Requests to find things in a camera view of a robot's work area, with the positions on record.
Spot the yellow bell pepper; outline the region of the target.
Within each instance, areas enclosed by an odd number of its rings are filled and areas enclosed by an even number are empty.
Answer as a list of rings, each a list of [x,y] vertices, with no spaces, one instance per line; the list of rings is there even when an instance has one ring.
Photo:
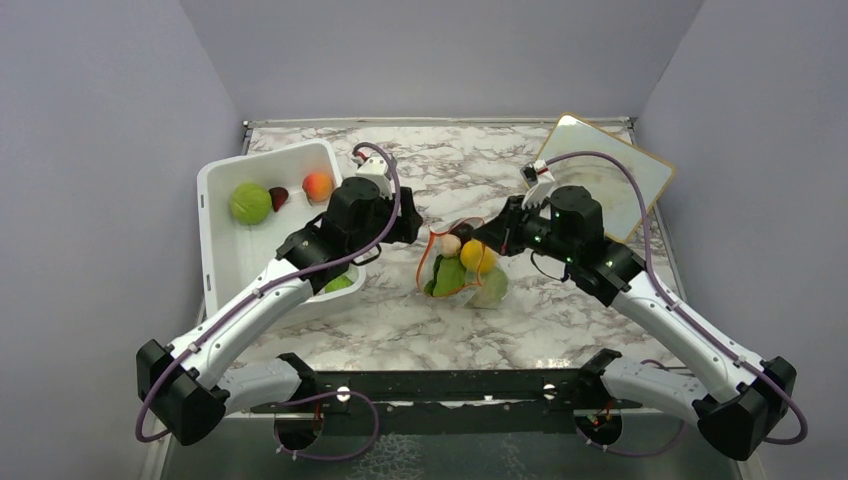
[[[468,275],[487,274],[498,264],[495,252],[476,239],[469,240],[462,246],[459,259]]]

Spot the dark brown avocado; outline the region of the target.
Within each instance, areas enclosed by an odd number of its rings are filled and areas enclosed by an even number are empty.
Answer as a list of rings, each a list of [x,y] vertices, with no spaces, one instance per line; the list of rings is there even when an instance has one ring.
[[[461,222],[453,226],[449,234],[455,236],[462,245],[473,239],[475,227],[467,222]]]

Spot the garlic bulb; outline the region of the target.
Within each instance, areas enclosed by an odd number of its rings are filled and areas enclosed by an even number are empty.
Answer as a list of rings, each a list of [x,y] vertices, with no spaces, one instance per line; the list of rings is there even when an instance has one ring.
[[[463,243],[454,234],[445,234],[440,238],[440,253],[446,258],[456,257],[462,250]]]

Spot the clear zip bag orange zipper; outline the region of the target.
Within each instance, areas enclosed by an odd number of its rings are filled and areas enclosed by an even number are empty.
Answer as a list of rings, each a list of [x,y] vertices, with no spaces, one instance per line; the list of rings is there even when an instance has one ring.
[[[476,309],[501,306],[510,281],[499,255],[473,238],[483,224],[479,217],[466,217],[429,231],[416,270],[417,287],[425,296]]]

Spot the green leafy vegetable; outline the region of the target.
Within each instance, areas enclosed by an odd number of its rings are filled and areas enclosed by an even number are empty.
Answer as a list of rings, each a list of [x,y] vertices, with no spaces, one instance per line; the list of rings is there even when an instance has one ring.
[[[466,284],[466,269],[458,257],[446,258],[437,255],[433,265],[433,276],[424,285],[424,293],[433,297],[450,296]]]

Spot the orange peach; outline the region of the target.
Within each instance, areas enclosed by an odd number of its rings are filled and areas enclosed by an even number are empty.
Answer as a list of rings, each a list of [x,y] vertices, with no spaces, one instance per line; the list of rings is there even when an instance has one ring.
[[[303,179],[302,189],[309,202],[321,203],[331,197],[335,183],[331,175],[324,172],[314,172]]]

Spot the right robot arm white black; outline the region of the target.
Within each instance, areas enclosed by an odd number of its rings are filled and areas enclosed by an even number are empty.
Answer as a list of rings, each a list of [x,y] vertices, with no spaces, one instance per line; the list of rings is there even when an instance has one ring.
[[[660,410],[696,426],[724,456],[749,459],[789,410],[795,368],[742,347],[674,295],[645,259],[605,235],[602,207],[585,188],[557,188],[548,217],[523,201],[509,197],[474,239],[503,256],[530,251],[562,262],[566,279],[639,324],[691,373],[650,368],[603,349],[580,368],[573,392],[592,407],[621,399]]]

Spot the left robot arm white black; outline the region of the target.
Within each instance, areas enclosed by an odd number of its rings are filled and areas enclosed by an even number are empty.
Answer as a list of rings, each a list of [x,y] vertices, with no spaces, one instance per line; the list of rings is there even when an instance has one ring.
[[[136,382],[143,405],[137,439],[158,438],[141,432],[147,413],[183,446],[206,437],[262,389],[255,380],[239,384],[225,375],[248,346],[350,266],[370,263],[370,250],[414,243],[421,225],[411,188],[402,186],[385,198],[371,180],[345,179],[326,210],[289,234],[265,269],[225,307],[166,345],[151,339],[139,348]]]

